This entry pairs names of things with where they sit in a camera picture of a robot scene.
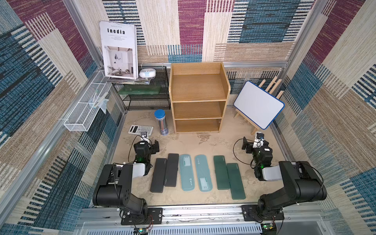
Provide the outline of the dark green pencil case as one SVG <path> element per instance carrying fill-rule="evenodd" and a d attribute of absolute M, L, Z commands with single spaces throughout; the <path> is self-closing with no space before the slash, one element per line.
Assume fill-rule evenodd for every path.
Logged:
<path fill-rule="evenodd" d="M 223 155 L 214 156 L 213 162 L 214 162 L 217 189 L 218 190 L 230 189 L 230 181 L 229 181 L 225 157 Z"/>
<path fill-rule="evenodd" d="M 237 163 L 228 163 L 227 171 L 230 182 L 230 190 L 233 200 L 244 200 L 246 198 L 240 169 Z"/>

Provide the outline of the light teal pencil case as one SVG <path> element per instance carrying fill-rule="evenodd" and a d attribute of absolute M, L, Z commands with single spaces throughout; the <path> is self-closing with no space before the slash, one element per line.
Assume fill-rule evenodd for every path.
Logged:
<path fill-rule="evenodd" d="M 179 156 L 179 167 L 183 191 L 192 191 L 195 188 L 195 180 L 193 164 L 189 154 L 182 154 Z"/>
<path fill-rule="evenodd" d="M 201 192 L 210 192 L 212 190 L 212 181 L 210 169 L 205 155 L 195 156 L 196 173 Z"/>

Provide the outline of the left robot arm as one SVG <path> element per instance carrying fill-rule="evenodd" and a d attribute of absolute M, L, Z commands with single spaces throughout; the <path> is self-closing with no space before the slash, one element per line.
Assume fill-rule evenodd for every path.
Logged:
<path fill-rule="evenodd" d="M 127 164 L 106 164 L 103 167 L 93 194 L 93 204 L 120 209 L 122 219 L 126 217 L 147 219 L 147 203 L 131 193 L 134 178 L 148 175 L 151 155 L 159 152 L 159 142 L 141 140 L 134 144 L 135 161 Z"/>

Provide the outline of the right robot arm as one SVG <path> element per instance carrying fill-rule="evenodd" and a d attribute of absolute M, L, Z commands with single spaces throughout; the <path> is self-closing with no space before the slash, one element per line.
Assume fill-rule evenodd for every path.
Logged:
<path fill-rule="evenodd" d="M 259 181 L 282 181 L 284 184 L 281 189 L 260 196 L 257 204 L 242 206 L 245 221 L 283 220 L 284 207 L 327 198 L 323 177 L 308 162 L 280 161 L 272 166 L 273 150 L 263 138 L 254 142 L 243 138 L 242 149 L 252 154 L 250 166 Z"/>

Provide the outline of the black pencil case left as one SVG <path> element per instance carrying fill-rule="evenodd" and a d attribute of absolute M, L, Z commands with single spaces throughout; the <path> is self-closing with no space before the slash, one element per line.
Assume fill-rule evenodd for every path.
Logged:
<path fill-rule="evenodd" d="M 166 171 L 167 159 L 157 158 L 154 165 L 153 177 L 151 181 L 150 191 L 152 193 L 162 193 L 164 190 L 164 179 Z"/>

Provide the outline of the black pencil case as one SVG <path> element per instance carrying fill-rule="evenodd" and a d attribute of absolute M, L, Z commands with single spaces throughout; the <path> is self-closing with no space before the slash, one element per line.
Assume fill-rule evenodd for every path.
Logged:
<path fill-rule="evenodd" d="M 162 193 L 164 190 L 164 179 L 166 171 L 167 159 L 157 158 L 154 165 L 153 177 L 151 181 L 150 191 L 152 193 Z"/>
<path fill-rule="evenodd" d="M 179 166 L 179 154 L 169 153 L 166 163 L 164 186 L 176 187 Z"/>

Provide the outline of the black pencil case right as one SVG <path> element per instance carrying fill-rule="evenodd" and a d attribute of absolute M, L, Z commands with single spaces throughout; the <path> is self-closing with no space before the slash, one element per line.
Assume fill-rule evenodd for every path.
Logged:
<path fill-rule="evenodd" d="M 176 187 L 179 166 L 179 154 L 169 153 L 166 163 L 164 186 Z"/>

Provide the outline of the wooden three-tier shelf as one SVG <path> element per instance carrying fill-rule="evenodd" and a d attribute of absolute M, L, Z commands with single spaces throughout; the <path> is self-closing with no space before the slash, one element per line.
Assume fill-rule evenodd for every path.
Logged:
<path fill-rule="evenodd" d="M 168 91 L 176 133 L 220 132 L 231 91 L 222 62 L 171 64 Z"/>

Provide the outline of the green cutting mat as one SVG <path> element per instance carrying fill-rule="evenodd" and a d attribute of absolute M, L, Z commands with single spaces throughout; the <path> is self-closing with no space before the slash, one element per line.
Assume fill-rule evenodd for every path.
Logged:
<path fill-rule="evenodd" d="M 161 90 L 157 85 L 124 85 L 118 91 L 119 95 L 158 95 Z"/>

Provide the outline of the white round device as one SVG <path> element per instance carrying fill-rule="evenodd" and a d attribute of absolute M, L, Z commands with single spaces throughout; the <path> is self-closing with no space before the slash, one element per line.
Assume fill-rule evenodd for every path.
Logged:
<path fill-rule="evenodd" d="M 153 68 L 141 69 L 139 72 L 140 78 L 154 78 L 156 76 L 156 70 Z"/>

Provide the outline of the Inedia magazine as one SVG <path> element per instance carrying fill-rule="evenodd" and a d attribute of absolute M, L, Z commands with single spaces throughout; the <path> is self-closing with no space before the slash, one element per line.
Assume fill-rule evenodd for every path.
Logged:
<path fill-rule="evenodd" d="M 138 78 L 137 28 L 133 24 L 99 23 L 104 71 L 108 77 Z"/>

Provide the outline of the white board blue frame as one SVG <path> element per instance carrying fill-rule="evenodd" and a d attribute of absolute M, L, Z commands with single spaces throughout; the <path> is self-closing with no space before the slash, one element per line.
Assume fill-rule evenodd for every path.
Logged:
<path fill-rule="evenodd" d="M 254 83 L 247 81 L 234 106 L 256 126 L 265 130 L 284 109 L 285 104 Z"/>

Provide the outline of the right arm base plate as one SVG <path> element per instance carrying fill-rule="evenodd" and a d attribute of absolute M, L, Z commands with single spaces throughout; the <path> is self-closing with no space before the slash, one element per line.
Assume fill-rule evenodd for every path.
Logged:
<path fill-rule="evenodd" d="M 285 219 L 282 210 L 261 210 L 256 204 L 242 205 L 241 210 L 244 221 L 262 223 L 269 220 L 275 221 Z"/>

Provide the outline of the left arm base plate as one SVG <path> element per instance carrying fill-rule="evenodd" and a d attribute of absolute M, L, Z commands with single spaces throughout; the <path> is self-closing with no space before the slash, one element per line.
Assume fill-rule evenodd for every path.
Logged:
<path fill-rule="evenodd" d="M 159 225 L 163 219 L 163 208 L 148 208 L 143 213 L 120 210 L 121 225 Z"/>

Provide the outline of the aluminium front rail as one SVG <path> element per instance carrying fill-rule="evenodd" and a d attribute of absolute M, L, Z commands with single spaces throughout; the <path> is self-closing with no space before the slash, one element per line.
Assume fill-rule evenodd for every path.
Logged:
<path fill-rule="evenodd" d="M 245 221 L 244 203 L 162 206 L 160 224 L 122 225 L 112 208 L 84 209 L 75 235 L 333 235 L 318 203 L 283 209 L 284 219 Z"/>

